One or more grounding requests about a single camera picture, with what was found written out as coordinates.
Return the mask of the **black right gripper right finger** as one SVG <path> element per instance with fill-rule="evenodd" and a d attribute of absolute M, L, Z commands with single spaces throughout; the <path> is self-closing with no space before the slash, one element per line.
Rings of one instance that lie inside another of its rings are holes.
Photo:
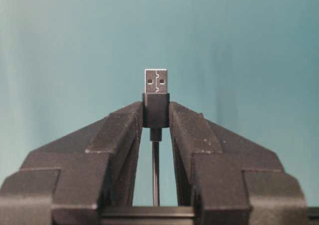
<path fill-rule="evenodd" d="M 169 106 L 177 200 L 203 225 L 305 225 L 305 196 L 277 155 L 178 103 Z"/>

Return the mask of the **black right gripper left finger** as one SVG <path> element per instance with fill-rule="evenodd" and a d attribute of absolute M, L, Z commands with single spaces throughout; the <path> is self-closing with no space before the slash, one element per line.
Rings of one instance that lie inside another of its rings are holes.
<path fill-rule="evenodd" d="M 143 126 L 135 102 L 31 151 L 0 190 L 3 225 L 96 225 L 104 206 L 131 206 Z"/>

